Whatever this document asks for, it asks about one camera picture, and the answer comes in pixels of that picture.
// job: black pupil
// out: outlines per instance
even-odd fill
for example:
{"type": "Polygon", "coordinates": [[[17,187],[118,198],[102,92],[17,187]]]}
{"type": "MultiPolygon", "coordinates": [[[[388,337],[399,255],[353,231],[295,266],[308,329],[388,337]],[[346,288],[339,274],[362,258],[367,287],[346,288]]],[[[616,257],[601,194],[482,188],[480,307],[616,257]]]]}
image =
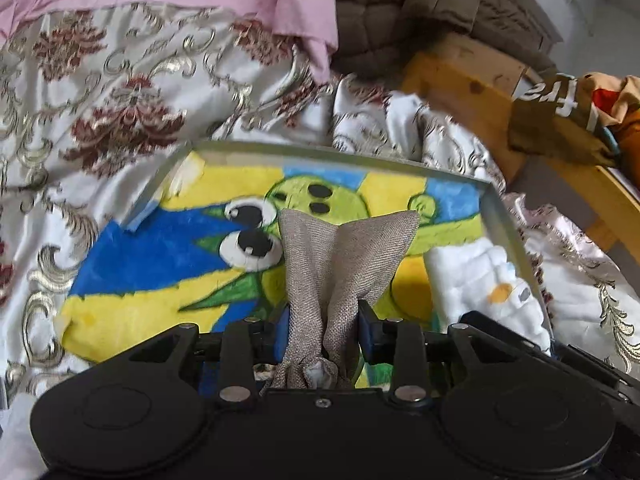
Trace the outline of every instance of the black pupil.
{"type": "Polygon", "coordinates": [[[273,242],[260,229],[246,229],[238,235],[238,246],[246,254],[264,258],[273,248],[273,242]]]}
{"type": "Polygon", "coordinates": [[[322,184],[309,184],[307,188],[309,191],[309,195],[315,196],[316,198],[329,198],[333,191],[331,191],[327,186],[323,186],[322,184]]]}
{"type": "Polygon", "coordinates": [[[249,227],[260,227],[262,209],[255,205],[239,205],[229,211],[232,220],[249,227]]]}
{"type": "Polygon", "coordinates": [[[331,211],[331,207],[324,202],[312,202],[309,204],[309,209],[311,209],[312,213],[317,215],[326,215],[329,211],[331,211]]]}

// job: wooden furniture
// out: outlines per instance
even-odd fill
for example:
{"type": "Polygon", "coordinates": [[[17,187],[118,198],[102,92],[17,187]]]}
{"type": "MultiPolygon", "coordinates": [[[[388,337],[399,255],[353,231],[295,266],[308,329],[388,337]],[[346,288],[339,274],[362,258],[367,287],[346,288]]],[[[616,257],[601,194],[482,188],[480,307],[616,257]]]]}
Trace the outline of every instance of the wooden furniture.
{"type": "MultiPolygon", "coordinates": [[[[511,96],[435,54],[417,54],[405,69],[402,91],[415,92],[436,109],[447,111],[476,134],[489,149],[507,183],[523,167],[527,155],[508,147],[511,96]]],[[[587,235],[604,251],[621,241],[640,264],[640,200],[607,168],[578,166],[547,159],[560,177],[598,215],[587,235]]]]}

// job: white eyeball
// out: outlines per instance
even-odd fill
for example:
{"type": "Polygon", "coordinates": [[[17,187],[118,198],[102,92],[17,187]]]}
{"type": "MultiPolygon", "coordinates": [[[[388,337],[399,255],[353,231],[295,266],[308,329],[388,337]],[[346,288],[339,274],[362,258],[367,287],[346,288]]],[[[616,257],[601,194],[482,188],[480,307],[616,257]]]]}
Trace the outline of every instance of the white eyeball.
{"type": "Polygon", "coordinates": [[[220,257],[231,267],[259,272],[280,262],[282,243],[279,238],[260,229],[234,231],[222,240],[220,257]]]}
{"type": "Polygon", "coordinates": [[[247,227],[265,227],[276,219],[275,206],[257,196],[243,196],[236,198],[225,206],[225,216],[229,220],[246,225],[247,227]]]}

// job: brown quilted blanket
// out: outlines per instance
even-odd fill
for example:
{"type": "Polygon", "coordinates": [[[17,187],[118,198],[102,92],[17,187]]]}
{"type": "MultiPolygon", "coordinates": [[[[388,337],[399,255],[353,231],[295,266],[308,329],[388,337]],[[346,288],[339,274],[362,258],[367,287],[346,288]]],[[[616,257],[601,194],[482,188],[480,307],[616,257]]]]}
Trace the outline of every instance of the brown quilted blanket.
{"type": "Polygon", "coordinates": [[[337,0],[339,48],[334,68],[376,78],[397,71],[433,41],[437,25],[509,54],[542,75],[553,33],[534,0],[337,0]]]}

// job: orange garment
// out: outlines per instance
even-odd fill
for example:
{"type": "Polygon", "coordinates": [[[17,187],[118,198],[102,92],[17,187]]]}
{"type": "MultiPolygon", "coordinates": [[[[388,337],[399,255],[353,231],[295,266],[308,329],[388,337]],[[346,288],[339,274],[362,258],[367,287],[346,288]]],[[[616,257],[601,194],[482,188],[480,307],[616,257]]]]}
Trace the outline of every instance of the orange garment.
{"type": "Polygon", "coordinates": [[[591,93],[598,118],[608,126],[622,150],[625,173],[640,187],[640,78],[591,72],[578,86],[591,93]]]}

